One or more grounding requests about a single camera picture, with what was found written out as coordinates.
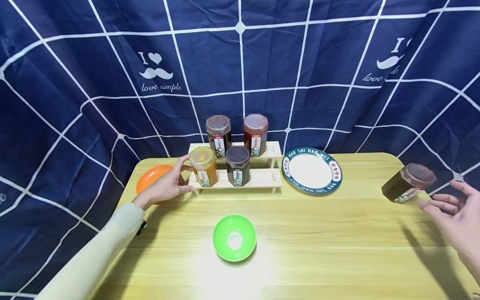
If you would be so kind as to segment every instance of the dark jam jar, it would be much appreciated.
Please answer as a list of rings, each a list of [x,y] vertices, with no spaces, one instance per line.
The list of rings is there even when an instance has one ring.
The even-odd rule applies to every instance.
[[[268,119],[260,114],[248,115],[243,120],[243,141],[251,157],[259,157],[267,145]]]
[[[410,163],[398,171],[382,187],[390,201],[404,203],[437,181],[435,173],[424,165]]]
[[[232,147],[230,118],[224,115],[211,116],[207,119],[206,127],[210,148],[215,151],[217,158],[224,158]]]
[[[250,180],[250,153],[242,146],[233,146],[227,151],[228,181],[233,186],[244,186]]]

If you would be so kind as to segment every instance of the red jam jar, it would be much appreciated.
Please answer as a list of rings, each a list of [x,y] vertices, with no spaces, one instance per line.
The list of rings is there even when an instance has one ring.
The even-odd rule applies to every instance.
[[[261,114],[248,115],[243,120],[243,141],[251,157],[261,156],[266,149],[268,119]]]

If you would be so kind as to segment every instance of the sauce jar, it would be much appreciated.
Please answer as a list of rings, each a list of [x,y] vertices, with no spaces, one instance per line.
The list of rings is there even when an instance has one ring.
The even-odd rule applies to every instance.
[[[410,163],[398,171],[382,187],[390,201],[405,203],[437,181],[435,173],[424,165]]]
[[[244,186],[250,180],[250,152],[243,146],[233,146],[225,160],[228,181],[233,186]]]
[[[215,151],[217,158],[224,158],[232,147],[230,118],[224,115],[211,116],[207,119],[206,128],[210,148]]]
[[[217,183],[215,152],[212,149],[209,147],[195,148],[190,153],[189,161],[201,186],[210,187]]]
[[[267,144],[268,119],[260,114],[248,115],[243,120],[243,141],[251,157],[259,157]]]

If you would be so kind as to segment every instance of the green bowl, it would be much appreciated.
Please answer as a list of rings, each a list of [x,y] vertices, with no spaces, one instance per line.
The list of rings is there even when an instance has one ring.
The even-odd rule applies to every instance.
[[[242,215],[223,217],[213,230],[215,251],[226,261],[239,262],[249,257],[257,244],[253,224]]]

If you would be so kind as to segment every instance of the wooden table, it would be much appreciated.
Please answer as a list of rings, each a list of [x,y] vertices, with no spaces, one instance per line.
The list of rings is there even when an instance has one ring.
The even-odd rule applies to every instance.
[[[113,262],[95,299],[439,300],[479,291],[414,201],[383,197],[380,187],[402,167],[396,157],[334,157],[344,179],[330,195],[308,195],[284,180],[274,195],[203,190],[150,209],[148,227]],[[175,161],[141,161],[119,206],[134,198],[143,172]],[[212,245],[215,224],[231,213],[247,216],[258,235],[256,251],[240,264],[223,262]]]

